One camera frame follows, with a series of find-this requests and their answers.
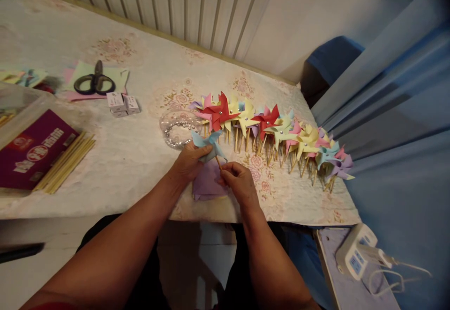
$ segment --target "red pinwheel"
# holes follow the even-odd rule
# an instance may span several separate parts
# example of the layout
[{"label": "red pinwheel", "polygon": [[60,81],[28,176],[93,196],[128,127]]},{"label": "red pinwheel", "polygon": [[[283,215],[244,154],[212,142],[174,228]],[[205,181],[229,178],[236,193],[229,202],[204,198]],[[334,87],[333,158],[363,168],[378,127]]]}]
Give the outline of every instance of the red pinwheel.
[{"label": "red pinwheel", "polygon": [[266,132],[264,131],[268,127],[278,126],[275,124],[275,120],[278,119],[280,116],[280,113],[278,112],[278,105],[275,105],[273,107],[272,112],[270,109],[266,106],[264,108],[264,114],[262,116],[254,116],[252,120],[260,121],[259,123],[259,137],[261,140],[264,139],[264,136]]},{"label": "red pinwheel", "polygon": [[211,115],[212,129],[214,131],[220,131],[220,123],[224,123],[239,115],[239,113],[230,115],[230,111],[228,110],[228,99],[222,91],[219,95],[219,105],[205,107],[202,113]]}]

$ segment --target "right hand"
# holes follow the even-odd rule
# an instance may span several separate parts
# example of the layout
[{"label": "right hand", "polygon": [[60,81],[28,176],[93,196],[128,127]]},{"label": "right hand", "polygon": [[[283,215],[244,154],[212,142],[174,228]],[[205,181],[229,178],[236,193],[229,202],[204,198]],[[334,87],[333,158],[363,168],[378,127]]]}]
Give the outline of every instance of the right hand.
[{"label": "right hand", "polygon": [[231,187],[241,211],[259,209],[258,194],[250,170],[238,162],[228,162],[222,168],[218,182]]}]

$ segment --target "black scissors handle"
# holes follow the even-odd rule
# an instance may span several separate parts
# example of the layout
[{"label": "black scissors handle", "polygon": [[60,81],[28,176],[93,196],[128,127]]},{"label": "black scissors handle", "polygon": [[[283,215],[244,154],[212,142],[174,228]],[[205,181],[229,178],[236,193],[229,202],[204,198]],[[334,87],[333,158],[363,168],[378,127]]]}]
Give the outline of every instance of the black scissors handle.
[{"label": "black scissors handle", "polygon": [[[105,96],[108,92],[113,92],[116,89],[116,84],[114,81],[102,74],[103,65],[102,61],[98,60],[95,65],[95,74],[89,74],[78,78],[74,83],[74,89],[81,95],[93,95],[95,93]],[[80,88],[83,82],[90,81],[90,87],[87,90],[82,90]],[[103,82],[108,81],[111,86],[107,90],[103,90]]]}]

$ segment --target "blue curtain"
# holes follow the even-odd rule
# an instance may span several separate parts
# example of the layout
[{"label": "blue curtain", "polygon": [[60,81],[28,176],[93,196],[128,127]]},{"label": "blue curtain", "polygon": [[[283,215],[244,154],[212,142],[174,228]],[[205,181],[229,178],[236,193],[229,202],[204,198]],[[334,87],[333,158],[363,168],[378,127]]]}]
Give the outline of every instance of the blue curtain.
[{"label": "blue curtain", "polygon": [[[450,22],[446,0],[414,0],[312,108],[352,154],[347,188],[378,247],[428,269],[402,310],[448,309]],[[395,278],[387,276],[390,282]]]}]

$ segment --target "light blue pinwheel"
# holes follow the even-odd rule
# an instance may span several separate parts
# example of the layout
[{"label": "light blue pinwheel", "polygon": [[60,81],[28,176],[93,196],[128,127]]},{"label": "light blue pinwheel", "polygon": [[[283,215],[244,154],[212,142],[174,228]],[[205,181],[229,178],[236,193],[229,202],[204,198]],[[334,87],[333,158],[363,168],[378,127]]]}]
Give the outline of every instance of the light blue pinwheel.
[{"label": "light blue pinwheel", "polygon": [[200,136],[198,133],[195,133],[194,131],[191,131],[192,134],[192,141],[194,142],[194,145],[198,148],[205,147],[207,145],[212,145],[212,151],[201,157],[199,160],[201,162],[208,162],[211,159],[214,159],[216,156],[220,156],[224,158],[227,162],[227,158],[225,158],[224,153],[222,152],[222,149],[220,148],[219,144],[217,143],[217,140],[219,139],[220,135],[222,134],[223,130],[211,133],[208,137],[203,139],[202,136]]},{"label": "light blue pinwheel", "polygon": [[320,146],[319,153],[320,156],[316,157],[317,161],[317,169],[320,170],[320,166],[324,162],[330,162],[330,160],[338,160],[336,159],[336,153],[339,152],[339,141],[336,141],[333,146],[330,148],[325,148],[323,146]]}]

